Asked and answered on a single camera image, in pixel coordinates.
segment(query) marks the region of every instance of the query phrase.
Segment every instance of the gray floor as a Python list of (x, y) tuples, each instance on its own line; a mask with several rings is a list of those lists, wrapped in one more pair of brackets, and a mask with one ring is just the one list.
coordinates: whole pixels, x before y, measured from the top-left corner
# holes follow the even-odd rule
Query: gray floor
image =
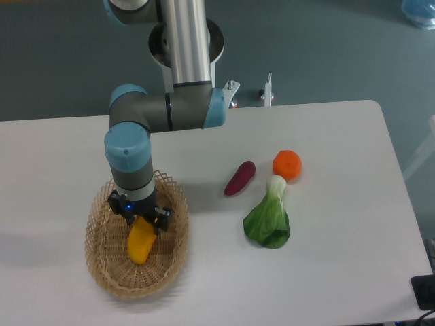
[[(435, 31), (415, 28), (400, 4), (206, 0), (226, 42), (217, 84), (241, 82), (244, 107), (261, 105), (269, 71), (276, 105), (375, 100), (403, 167), (435, 114)], [(0, 4), (0, 120), (107, 114), (127, 82), (161, 94), (151, 29), (113, 25), (101, 0)], [(435, 155), (407, 186), (423, 238), (435, 238)]]

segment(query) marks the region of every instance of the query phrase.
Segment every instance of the bok choy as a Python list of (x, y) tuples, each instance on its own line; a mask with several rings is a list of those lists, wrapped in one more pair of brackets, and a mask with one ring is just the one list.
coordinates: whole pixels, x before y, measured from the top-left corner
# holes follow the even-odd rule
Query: bok choy
[(267, 181), (266, 195), (243, 220), (245, 234), (263, 247), (282, 247), (290, 237), (287, 213), (283, 207), (283, 193), (286, 182), (279, 175)]

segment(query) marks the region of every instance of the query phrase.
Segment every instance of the purple sweet potato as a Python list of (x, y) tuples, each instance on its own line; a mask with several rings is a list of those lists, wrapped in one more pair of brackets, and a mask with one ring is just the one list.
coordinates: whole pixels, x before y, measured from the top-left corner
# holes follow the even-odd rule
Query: purple sweet potato
[(256, 173), (256, 165), (251, 161), (246, 161), (240, 165), (237, 172), (231, 178), (228, 185), (225, 187), (225, 194), (227, 196), (232, 196), (241, 191), (251, 180), (251, 178)]

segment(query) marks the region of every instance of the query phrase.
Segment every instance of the yellow bell pepper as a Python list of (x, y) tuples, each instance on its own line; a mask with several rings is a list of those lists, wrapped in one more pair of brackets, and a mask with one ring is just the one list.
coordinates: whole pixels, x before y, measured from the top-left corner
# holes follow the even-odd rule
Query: yellow bell pepper
[(138, 216), (127, 241), (127, 252), (130, 259), (136, 264), (145, 263), (156, 238), (157, 235), (152, 225), (143, 217)]

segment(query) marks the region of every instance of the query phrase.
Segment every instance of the white table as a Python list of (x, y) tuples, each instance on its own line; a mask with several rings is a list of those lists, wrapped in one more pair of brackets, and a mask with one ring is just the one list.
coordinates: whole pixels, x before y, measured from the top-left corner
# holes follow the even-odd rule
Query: white table
[[(431, 274), (375, 102), (235, 109), (220, 128), (152, 135), (154, 167), (190, 207), (186, 264), (162, 293), (124, 302), (87, 271), (90, 205), (111, 178), (108, 117), (0, 123), (0, 323), (9, 325), (350, 325), (416, 319), (410, 278)], [(300, 154), (287, 186), (292, 235), (247, 241), (271, 161)], [(225, 198), (240, 163), (249, 187)]]

